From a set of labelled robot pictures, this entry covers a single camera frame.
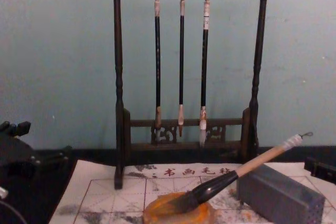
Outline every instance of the black cable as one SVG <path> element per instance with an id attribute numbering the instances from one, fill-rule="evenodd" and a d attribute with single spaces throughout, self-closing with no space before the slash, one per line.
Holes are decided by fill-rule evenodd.
<path id="1" fill-rule="evenodd" d="M 28 224 L 28 222 L 25 220 L 25 218 L 23 218 L 23 216 L 20 214 L 20 212 L 18 210 L 16 210 L 14 207 L 12 207 L 10 204 L 0 200 L 0 205 L 3 205 L 5 207 L 7 207 L 9 210 L 11 210 L 19 219 L 23 224 Z"/>

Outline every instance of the calligraphy brush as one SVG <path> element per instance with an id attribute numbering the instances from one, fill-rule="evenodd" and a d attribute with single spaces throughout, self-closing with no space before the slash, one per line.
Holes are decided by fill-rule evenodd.
<path id="1" fill-rule="evenodd" d="M 279 156 L 280 154 L 288 151 L 289 149 L 300 145 L 302 143 L 302 137 L 305 135 L 312 136 L 312 133 L 310 132 L 304 135 L 297 134 L 292 136 L 291 138 L 284 141 L 281 145 L 273 147 L 272 149 L 241 165 L 236 170 L 204 182 L 195 187 L 193 190 L 188 191 L 167 203 L 158 205 L 152 210 L 152 215 L 167 216 L 184 214 L 196 209 L 199 205 L 216 196 L 219 192 L 221 192 L 224 188 L 226 188 L 238 178 L 251 172 L 269 160 Z"/>
<path id="2" fill-rule="evenodd" d="M 180 106 L 179 106 L 179 117 L 178 117 L 178 130 L 180 137 L 182 136 L 183 127 L 183 57 L 184 57 L 184 0 L 180 1 Z"/>
<path id="3" fill-rule="evenodd" d="M 161 93 L 161 54 L 160 54 L 160 0 L 155 0 L 155 49 L 156 49 L 156 110 L 155 110 L 155 135 L 156 142 L 160 140 L 161 128 L 161 107 L 160 107 L 160 93 Z"/>
<path id="4" fill-rule="evenodd" d="M 208 30 L 209 30 L 209 11 L 210 1 L 204 2 L 204 19 L 203 19 L 203 49 L 202 49 L 202 84 L 201 84 L 201 112 L 199 117 L 199 139 L 200 146 L 204 146 L 206 139 L 206 111 L 205 111 L 205 96 L 206 96 L 206 62 L 207 62 L 207 47 L 208 47 Z"/>

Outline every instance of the light blue wall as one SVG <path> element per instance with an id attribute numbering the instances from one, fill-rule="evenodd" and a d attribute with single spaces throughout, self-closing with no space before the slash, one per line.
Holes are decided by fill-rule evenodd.
<path id="1" fill-rule="evenodd" d="M 122 0 L 124 105 L 155 111 L 154 0 Z M 176 118 L 179 1 L 161 0 L 163 118 Z M 197 118 L 204 0 L 186 0 L 185 116 Z M 209 118 L 250 100 L 259 0 L 211 0 Z M 313 131 L 336 145 L 336 1 L 268 0 L 259 86 L 261 146 Z M 115 147 L 113 0 L 0 0 L 0 120 L 32 122 L 33 148 Z M 183 141 L 194 140 L 197 128 Z M 149 134 L 132 131 L 135 142 Z M 239 130 L 232 131 L 239 138 Z"/>

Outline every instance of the wooden brush stand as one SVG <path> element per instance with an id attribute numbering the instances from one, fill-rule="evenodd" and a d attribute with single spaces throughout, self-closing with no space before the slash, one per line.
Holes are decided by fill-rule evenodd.
<path id="1" fill-rule="evenodd" d="M 114 176 L 114 187 L 122 188 L 123 170 L 126 161 L 132 151 L 148 150 L 181 150 L 197 149 L 199 142 L 179 143 L 176 138 L 178 132 L 178 121 L 162 120 L 160 141 L 155 138 L 155 120 L 133 120 L 130 112 L 124 108 L 122 98 L 122 28 L 121 28 L 121 0 L 114 2 L 114 56 L 116 72 L 116 149 L 117 165 Z M 248 108 L 243 111 L 239 118 L 234 119 L 207 119 L 206 142 L 204 148 L 213 149 L 234 149 L 236 150 L 237 161 L 245 163 L 257 156 L 258 136 L 257 136 L 257 117 L 258 117 L 258 86 L 259 74 L 261 70 L 262 46 L 264 42 L 265 14 L 267 0 L 260 0 L 258 27 L 256 35 L 256 47 L 254 56 L 254 75 L 252 81 L 251 100 Z M 199 119 L 185 119 L 184 127 L 198 126 Z M 238 141 L 227 141 L 225 138 L 227 125 L 241 125 L 241 138 Z M 131 128 L 148 127 L 151 129 L 151 143 L 132 144 Z"/>

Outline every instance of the bamboo brush handle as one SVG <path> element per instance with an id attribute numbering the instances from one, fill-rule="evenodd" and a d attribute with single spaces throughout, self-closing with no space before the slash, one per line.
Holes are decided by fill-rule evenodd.
<path id="1" fill-rule="evenodd" d="M 282 145 L 275 146 L 272 149 L 264 152 L 263 154 L 255 157 L 254 159 L 248 161 L 244 165 L 236 169 L 238 177 L 249 173 L 250 171 L 256 169 L 258 166 L 270 161 L 271 159 L 281 155 L 282 153 L 292 149 L 295 146 L 298 146 L 302 143 L 302 137 L 300 135 L 295 135 L 290 139 L 284 141 Z"/>

